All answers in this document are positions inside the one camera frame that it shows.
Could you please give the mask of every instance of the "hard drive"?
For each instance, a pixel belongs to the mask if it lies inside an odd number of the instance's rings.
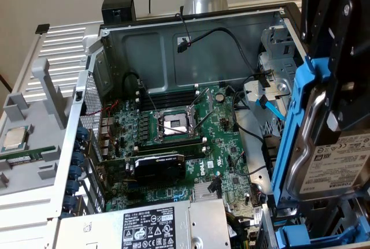
[[[310,133],[324,100],[325,90],[314,88],[291,152],[282,203],[340,196],[369,180],[370,131],[342,132],[334,144],[313,144]]]

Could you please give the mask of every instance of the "metal side panel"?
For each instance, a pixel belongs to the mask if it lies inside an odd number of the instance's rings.
[[[35,59],[46,57],[50,63],[49,73],[54,86],[59,86],[64,97],[72,96],[79,73],[86,69],[89,38],[99,34],[101,22],[50,27],[35,49],[34,58],[25,70],[20,90],[27,102],[45,99],[40,81],[31,73]]]

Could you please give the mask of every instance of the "perforated metal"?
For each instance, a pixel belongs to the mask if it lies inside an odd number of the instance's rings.
[[[86,103],[86,115],[81,116],[82,126],[87,129],[92,129],[95,137],[99,136],[100,129],[100,119],[101,112],[98,112],[102,109],[102,103],[98,94],[97,86],[95,85],[95,80],[92,74],[88,76],[86,82],[86,93],[85,93],[85,103]]]

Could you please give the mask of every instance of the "screw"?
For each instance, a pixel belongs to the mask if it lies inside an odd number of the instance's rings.
[[[350,10],[350,8],[349,8],[349,5],[345,5],[345,8],[344,8],[344,14],[345,14],[345,16],[348,16],[348,14],[349,14],[349,10]]]

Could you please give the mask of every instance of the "hard drive label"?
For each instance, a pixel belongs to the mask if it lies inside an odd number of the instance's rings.
[[[370,156],[370,134],[316,147],[300,194],[351,187]]]
[[[124,214],[122,249],[176,249],[175,208]]]

